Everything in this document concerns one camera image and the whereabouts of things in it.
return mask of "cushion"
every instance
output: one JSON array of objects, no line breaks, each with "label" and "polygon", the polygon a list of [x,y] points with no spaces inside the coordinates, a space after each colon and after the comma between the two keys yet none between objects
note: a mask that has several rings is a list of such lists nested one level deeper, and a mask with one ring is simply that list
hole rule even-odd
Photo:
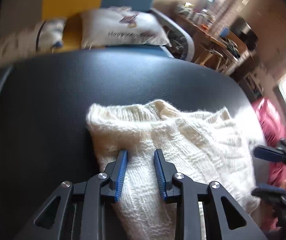
[{"label": "cushion", "polygon": [[0,39],[0,68],[36,53],[51,52],[54,48],[62,47],[65,21],[63,18],[45,20]]},{"label": "cushion", "polygon": [[169,45],[162,26],[149,13],[131,11],[128,7],[88,10],[82,17],[81,48],[121,44]]},{"label": "cushion", "polygon": [[82,19],[79,13],[67,18],[62,39],[64,46],[56,49],[55,52],[73,51],[81,48]]}]

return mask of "blue gripper pad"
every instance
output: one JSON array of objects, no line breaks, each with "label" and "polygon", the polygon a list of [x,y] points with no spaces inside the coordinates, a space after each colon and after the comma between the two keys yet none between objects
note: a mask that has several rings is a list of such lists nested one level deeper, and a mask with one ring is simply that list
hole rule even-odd
[{"label": "blue gripper pad", "polygon": [[262,193],[273,193],[278,195],[286,195],[286,190],[272,185],[258,183],[257,188],[252,191],[252,195],[260,196]]},{"label": "blue gripper pad", "polygon": [[281,163],[284,161],[284,154],[272,147],[257,146],[253,153],[256,158],[269,162]]},{"label": "blue gripper pad", "polygon": [[127,167],[127,151],[125,150],[121,159],[119,172],[117,174],[117,179],[115,182],[115,195],[114,195],[115,202],[119,201],[122,194],[126,167]]},{"label": "blue gripper pad", "polygon": [[156,172],[157,183],[159,185],[160,196],[163,200],[166,200],[167,197],[166,181],[157,151],[154,152],[154,167]]}]

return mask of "clutter on table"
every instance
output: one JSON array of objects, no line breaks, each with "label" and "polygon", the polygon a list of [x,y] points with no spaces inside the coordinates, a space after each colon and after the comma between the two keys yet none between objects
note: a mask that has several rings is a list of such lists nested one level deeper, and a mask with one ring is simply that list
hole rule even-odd
[{"label": "clutter on table", "polygon": [[178,3],[175,12],[183,15],[186,19],[189,19],[206,31],[209,31],[215,22],[215,15],[211,11],[202,9],[200,12],[196,12],[195,5],[188,2],[184,5]]},{"label": "clutter on table", "polygon": [[240,58],[241,57],[241,55],[240,55],[240,53],[239,53],[239,51],[238,51],[238,46],[237,46],[237,44],[234,42],[234,41],[232,41],[232,40],[230,40],[229,38],[222,38],[222,40],[224,41],[224,43],[226,44],[226,49],[230,52],[230,53],[232,53],[232,55],[234,56],[234,57],[236,57],[236,58]]}]

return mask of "pink fabric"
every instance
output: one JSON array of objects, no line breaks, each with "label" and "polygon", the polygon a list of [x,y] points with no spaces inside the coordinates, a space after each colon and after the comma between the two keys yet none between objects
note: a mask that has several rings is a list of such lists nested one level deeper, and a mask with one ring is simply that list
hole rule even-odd
[{"label": "pink fabric", "polygon": [[[267,146],[276,147],[281,138],[286,138],[286,126],[282,124],[278,112],[267,98],[258,99],[252,106],[261,124]],[[267,184],[281,187],[285,180],[286,165],[284,163],[270,163]],[[277,218],[272,217],[272,207],[266,207],[261,228],[263,230],[275,229],[276,223]]]}]

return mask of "black gripper frame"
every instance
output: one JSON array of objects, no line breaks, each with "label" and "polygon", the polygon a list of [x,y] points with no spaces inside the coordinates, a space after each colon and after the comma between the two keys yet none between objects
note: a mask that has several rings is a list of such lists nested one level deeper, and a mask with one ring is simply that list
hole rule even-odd
[{"label": "black gripper frame", "polygon": [[164,163],[161,149],[156,151],[166,181],[166,192],[176,192],[166,199],[167,203],[177,203],[175,240],[201,240],[199,202],[203,204],[207,240],[267,240],[220,183],[212,181],[207,185],[194,182],[184,174],[175,176],[175,165]]},{"label": "black gripper frame", "polygon": [[117,160],[108,163],[106,177],[99,173],[85,182],[62,183],[14,240],[104,239],[104,203],[115,202],[115,180],[120,159],[126,154],[126,150],[121,150]]}]

